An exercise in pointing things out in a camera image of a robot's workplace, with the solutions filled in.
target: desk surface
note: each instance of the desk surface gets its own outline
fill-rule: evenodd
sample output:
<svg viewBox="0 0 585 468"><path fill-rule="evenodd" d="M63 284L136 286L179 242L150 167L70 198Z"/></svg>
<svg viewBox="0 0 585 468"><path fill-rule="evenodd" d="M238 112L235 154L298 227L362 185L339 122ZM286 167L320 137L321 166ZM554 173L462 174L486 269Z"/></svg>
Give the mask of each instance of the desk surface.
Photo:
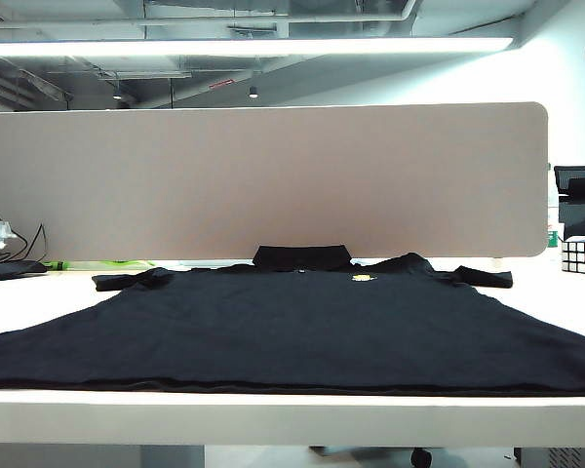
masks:
<svg viewBox="0 0 585 468"><path fill-rule="evenodd" d="M585 275L556 251L527 259L434 259L511 269L512 290L481 288L585 335ZM0 282L0 332L107 299L93 272ZM0 390L0 442L88 444L585 447L585 398L201 395Z"/></svg>

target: embroidered logo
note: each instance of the embroidered logo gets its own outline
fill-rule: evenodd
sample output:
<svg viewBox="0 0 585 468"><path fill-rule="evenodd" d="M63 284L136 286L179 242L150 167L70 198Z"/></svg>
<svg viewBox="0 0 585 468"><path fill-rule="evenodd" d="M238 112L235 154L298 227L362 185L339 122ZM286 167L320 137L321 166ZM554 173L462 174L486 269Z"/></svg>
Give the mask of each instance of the embroidered logo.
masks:
<svg viewBox="0 0 585 468"><path fill-rule="evenodd" d="M371 275L353 275L353 278L351 278L353 281L372 281L372 280L376 280L375 277L371 276Z"/></svg>

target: green object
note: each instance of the green object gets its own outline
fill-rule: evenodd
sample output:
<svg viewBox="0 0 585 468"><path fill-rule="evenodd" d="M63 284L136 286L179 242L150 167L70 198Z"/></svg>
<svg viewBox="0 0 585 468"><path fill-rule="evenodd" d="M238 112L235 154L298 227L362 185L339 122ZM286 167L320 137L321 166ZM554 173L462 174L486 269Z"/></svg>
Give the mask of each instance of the green object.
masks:
<svg viewBox="0 0 585 468"><path fill-rule="evenodd" d="M548 247L556 247L557 239L557 231L548 231Z"/></svg>
<svg viewBox="0 0 585 468"><path fill-rule="evenodd" d="M51 270L139 270L151 268L154 262L149 260L101 260L101 261L46 261Z"/></svg>

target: white wall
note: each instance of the white wall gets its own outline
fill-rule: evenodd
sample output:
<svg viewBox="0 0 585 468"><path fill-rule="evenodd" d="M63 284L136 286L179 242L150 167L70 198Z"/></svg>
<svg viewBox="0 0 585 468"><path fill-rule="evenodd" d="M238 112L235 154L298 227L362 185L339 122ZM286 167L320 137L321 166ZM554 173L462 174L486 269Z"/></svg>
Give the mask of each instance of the white wall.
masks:
<svg viewBox="0 0 585 468"><path fill-rule="evenodd" d="M519 50L418 68L283 105L520 100L548 109L552 164L585 164L585 0L570 2Z"/></svg>

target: fluorescent light fixture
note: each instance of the fluorescent light fixture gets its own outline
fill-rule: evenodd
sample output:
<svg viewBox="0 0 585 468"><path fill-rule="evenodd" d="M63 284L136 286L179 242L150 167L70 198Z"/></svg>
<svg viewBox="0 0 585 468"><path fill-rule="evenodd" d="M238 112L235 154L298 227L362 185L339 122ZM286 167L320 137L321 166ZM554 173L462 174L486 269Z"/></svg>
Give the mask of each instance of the fluorescent light fixture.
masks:
<svg viewBox="0 0 585 468"><path fill-rule="evenodd" d="M328 54L484 53L502 51L512 42L511 37L17 42L0 43L0 57L279 57Z"/></svg>
<svg viewBox="0 0 585 468"><path fill-rule="evenodd" d="M114 71L110 76L99 75L100 80L169 80L170 78L191 78L190 71Z"/></svg>

